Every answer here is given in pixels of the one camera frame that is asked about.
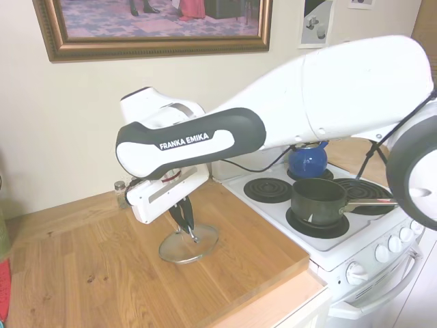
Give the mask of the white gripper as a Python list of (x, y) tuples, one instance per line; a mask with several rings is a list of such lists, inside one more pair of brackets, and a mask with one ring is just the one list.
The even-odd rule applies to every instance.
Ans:
[(129, 188), (126, 199), (137, 221), (150, 224), (169, 210), (179, 228), (192, 234), (195, 228), (189, 197), (209, 178), (207, 165), (195, 165), (180, 170), (170, 181), (143, 180)]

